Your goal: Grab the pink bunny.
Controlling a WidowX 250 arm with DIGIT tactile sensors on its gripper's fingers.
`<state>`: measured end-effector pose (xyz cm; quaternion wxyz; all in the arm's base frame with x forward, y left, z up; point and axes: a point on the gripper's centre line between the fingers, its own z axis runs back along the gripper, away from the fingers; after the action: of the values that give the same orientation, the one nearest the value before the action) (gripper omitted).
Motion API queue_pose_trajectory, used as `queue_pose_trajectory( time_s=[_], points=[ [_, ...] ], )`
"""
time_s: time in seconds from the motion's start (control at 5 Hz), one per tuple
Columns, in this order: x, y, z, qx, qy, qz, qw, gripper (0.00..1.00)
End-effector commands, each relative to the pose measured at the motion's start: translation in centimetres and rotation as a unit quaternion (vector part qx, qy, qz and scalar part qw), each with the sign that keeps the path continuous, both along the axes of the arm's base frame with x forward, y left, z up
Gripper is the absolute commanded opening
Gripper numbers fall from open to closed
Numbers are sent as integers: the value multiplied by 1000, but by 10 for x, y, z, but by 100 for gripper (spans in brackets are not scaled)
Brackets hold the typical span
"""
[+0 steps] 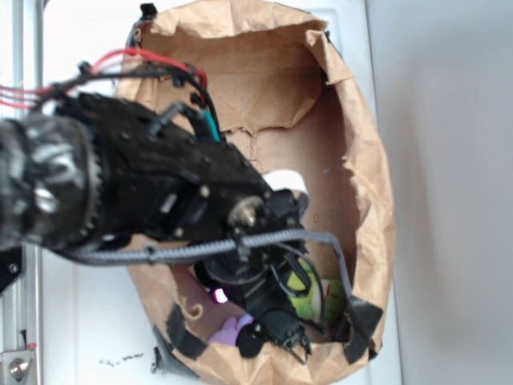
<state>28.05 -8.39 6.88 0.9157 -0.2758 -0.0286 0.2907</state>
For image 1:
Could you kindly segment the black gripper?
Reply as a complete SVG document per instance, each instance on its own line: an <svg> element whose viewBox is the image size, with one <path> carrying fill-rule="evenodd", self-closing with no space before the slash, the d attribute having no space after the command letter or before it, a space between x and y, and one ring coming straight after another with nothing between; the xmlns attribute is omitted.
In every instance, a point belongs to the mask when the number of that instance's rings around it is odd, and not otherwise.
<svg viewBox="0 0 513 385"><path fill-rule="evenodd" d="M226 298L253 317L236 338L240 355L256 358L267 342L277 346L298 346L298 361L306 364L313 353L303 324L290 297L304 297L311 287L301 267L311 261L305 249L294 243L279 242L252 251L246 264L235 266L234 252L197 262L194 272L212 300L221 304Z"/></svg>

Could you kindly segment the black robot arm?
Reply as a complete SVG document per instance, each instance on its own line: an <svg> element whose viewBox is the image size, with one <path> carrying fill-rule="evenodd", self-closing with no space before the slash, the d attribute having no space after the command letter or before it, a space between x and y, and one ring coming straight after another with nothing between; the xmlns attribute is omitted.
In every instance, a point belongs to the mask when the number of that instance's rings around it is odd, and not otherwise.
<svg viewBox="0 0 513 385"><path fill-rule="evenodd" d="M249 313L244 357L309 338L292 298L301 271L305 192L261 175L214 136L204 111L156 114L101 95L64 98L52 115L1 122L1 248L40 245L88 265L194 265Z"/></svg>

